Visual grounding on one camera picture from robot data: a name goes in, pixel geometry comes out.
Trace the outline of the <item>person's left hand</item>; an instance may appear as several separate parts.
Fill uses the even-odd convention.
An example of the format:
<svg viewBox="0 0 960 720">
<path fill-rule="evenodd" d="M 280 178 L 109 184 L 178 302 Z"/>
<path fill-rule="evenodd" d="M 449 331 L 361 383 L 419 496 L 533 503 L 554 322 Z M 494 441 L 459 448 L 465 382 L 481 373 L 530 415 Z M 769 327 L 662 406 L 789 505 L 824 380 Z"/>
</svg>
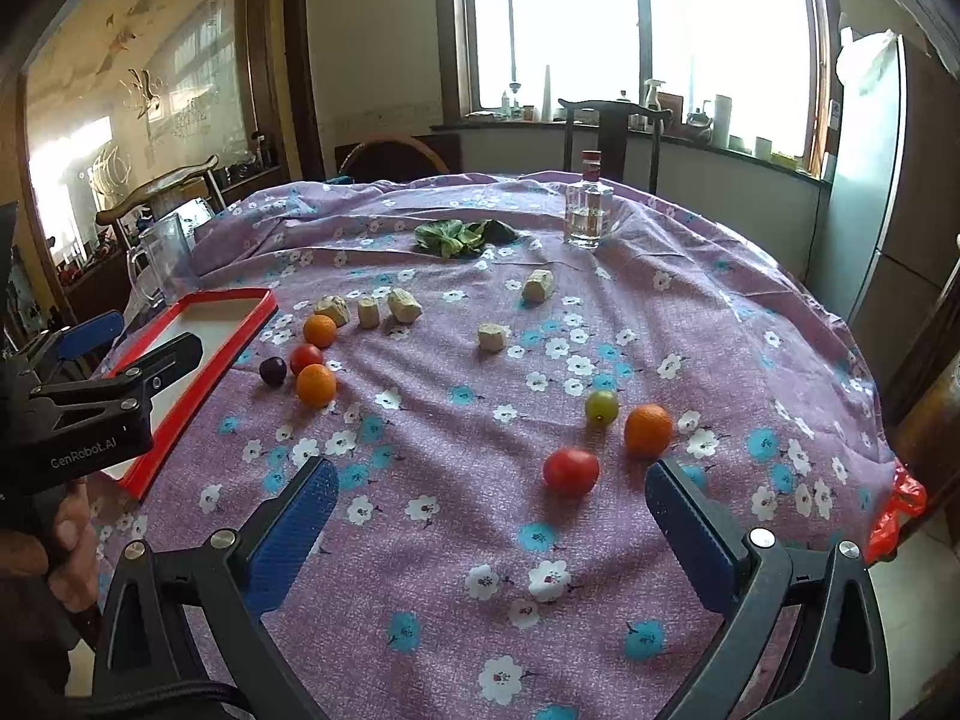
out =
<svg viewBox="0 0 960 720">
<path fill-rule="evenodd" d="M 84 479 L 67 484 L 52 522 L 55 543 L 65 551 L 64 561 L 49 567 L 46 550 L 36 536 L 3 528 L 2 577 L 45 577 L 53 596 L 65 610 L 81 613 L 98 601 L 96 544 L 89 515 L 88 486 Z"/>
</svg>

